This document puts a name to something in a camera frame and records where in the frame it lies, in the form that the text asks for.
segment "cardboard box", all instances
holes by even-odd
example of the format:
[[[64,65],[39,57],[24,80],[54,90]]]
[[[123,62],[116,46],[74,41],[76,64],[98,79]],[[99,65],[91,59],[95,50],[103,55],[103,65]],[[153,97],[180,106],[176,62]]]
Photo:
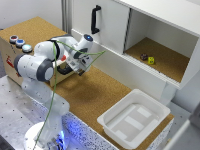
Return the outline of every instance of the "cardboard box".
[[[17,35],[20,39],[25,40],[27,44],[34,48],[37,43],[64,34],[66,34],[66,32],[53,26],[40,17],[35,17],[0,31],[0,51],[6,74],[19,85],[21,85],[23,79],[22,77],[18,76],[16,70],[14,69],[14,59],[17,55],[22,53],[22,50],[9,43],[10,36]],[[63,68],[66,65],[66,62],[59,61],[57,64],[61,65],[61,68]],[[71,74],[73,74],[73,72],[67,75],[61,75],[57,72],[57,83],[61,82]],[[55,71],[54,76],[50,80],[50,86],[54,86],[54,83]]]

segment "white tray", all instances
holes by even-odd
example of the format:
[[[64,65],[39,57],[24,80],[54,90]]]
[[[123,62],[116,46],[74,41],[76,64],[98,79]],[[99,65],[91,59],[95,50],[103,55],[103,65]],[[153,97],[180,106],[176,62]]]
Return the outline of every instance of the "white tray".
[[[97,121],[105,133],[126,149],[137,148],[169,115],[170,109],[135,89]]]

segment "brown work surface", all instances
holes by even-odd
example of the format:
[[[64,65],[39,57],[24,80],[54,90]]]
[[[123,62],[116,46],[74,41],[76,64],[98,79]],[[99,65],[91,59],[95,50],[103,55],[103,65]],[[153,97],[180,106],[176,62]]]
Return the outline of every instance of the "brown work surface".
[[[26,44],[31,45],[32,48],[40,42],[64,34],[66,34],[66,32],[40,17],[32,18],[0,31],[0,37],[7,42],[9,42],[10,36],[17,35],[19,39],[24,39]]]
[[[73,74],[59,83],[56,90],[57,94],[69,102],[72,113],[120,150],[123,148],[105,134],[102,126],[97,122],[97,118],[129,92],[131,89],[95,67],[91,67],[90,71],[81,77]],[[137,150],[148,148],[173,118],[173,115],[170,114]]]
[[[149,57],[154,57],[155,64],[149,65],[168,77],[181,82],[190,58],[183,56],[149,38],[125,51],[128,55],[148,64],[148,61],[140,59],[141,54],[146,53]]]

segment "yellow cube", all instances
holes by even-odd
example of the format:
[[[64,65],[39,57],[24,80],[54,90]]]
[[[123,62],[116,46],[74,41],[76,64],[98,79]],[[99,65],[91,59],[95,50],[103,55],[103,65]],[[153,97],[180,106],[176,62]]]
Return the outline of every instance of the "yellow cube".
[[[148,57],[148,64],[153,65],[154,64],[154,58]]]

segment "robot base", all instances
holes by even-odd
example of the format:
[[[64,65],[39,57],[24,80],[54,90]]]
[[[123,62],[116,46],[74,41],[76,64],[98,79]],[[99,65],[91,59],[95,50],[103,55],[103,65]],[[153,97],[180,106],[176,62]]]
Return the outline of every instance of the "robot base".
[[[34,126],[32,126],[25,134],[24,137],[24,149],[25,150],[33,150],[34,146],[35,146],[35,136],[37,135],[37,133],[40,131],[40,129],[42,128],[44,122],[40,122],[35,124]],[[65,140],[65,147],[69,144],[69,140],[66,142]],[[48,147],[45,148],[41,148],[38,145],[36,145],[34,150],[49,150]]]

